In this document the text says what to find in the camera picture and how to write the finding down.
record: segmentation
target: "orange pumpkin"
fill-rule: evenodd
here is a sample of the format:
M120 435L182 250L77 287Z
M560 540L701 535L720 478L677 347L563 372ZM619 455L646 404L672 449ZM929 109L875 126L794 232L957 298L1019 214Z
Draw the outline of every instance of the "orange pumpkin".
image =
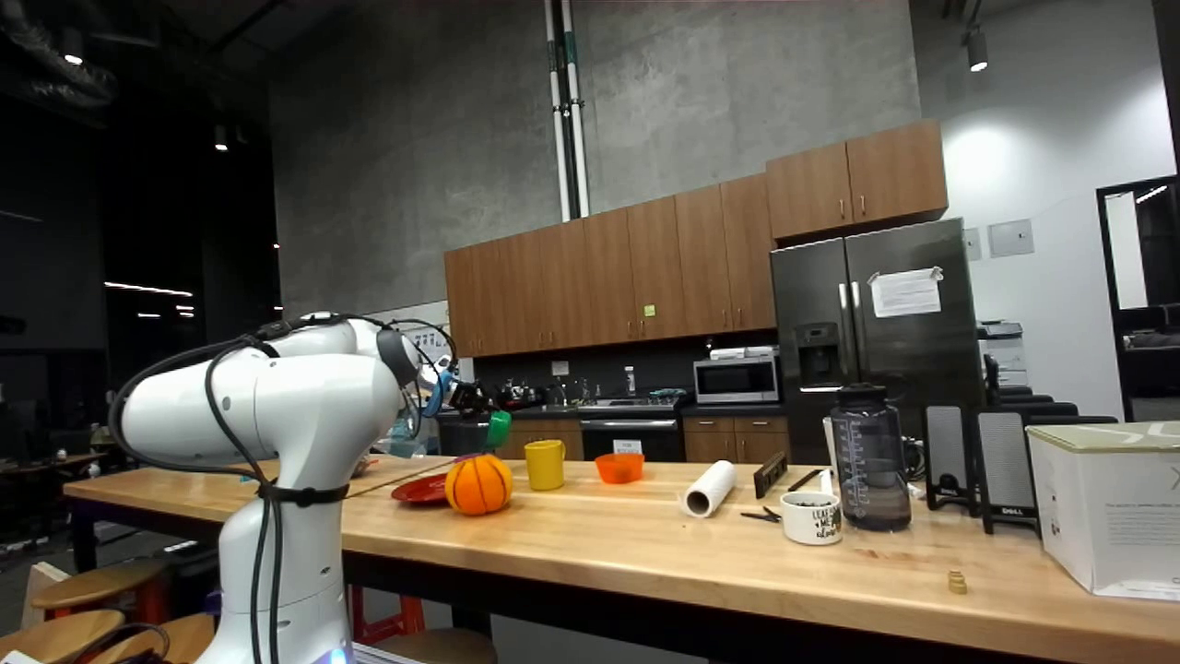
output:
M492 455L462 458L447 471L447 501L452 512L484 517L513 501L513 471Z

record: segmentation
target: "yellow cup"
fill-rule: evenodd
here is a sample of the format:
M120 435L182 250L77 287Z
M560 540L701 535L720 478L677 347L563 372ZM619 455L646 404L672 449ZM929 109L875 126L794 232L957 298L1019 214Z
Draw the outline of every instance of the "yellow cup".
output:
M560 441L524 442L524 465L526 465L532 490L563 487L563 442Z

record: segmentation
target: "backsplash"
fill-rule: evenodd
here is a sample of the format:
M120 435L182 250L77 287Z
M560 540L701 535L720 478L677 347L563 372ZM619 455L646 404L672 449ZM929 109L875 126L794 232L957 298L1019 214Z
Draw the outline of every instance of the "backsplash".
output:
M628 393L623 367L635 367L635 394L650 394L657 389L692 393L692 362L709 360L709 347L746 347L746 342L773 342L773 331L585 347L585 351L517 353L517 360L477 360L477 384L492 394L506 380L524 380L524 384L545 389L548 404L555 404L560 394L619 398Z

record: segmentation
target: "small box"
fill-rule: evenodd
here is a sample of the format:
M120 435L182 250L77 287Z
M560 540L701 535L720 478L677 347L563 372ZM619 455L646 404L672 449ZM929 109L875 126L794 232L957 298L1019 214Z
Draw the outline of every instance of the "small box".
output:
M1027 428L1042 549L1091 596L1180 601L1180 420Z

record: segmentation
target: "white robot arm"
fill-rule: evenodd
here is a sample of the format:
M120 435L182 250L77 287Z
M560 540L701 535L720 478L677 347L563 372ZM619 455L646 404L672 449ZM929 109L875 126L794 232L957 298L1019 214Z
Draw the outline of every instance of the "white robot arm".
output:
M147 465L279 458L261 499L220 527L220 625L206 664L346 662L339 501L416 372L420 353L399 330L314 315L266 342L150 371L120 393L115 431Z

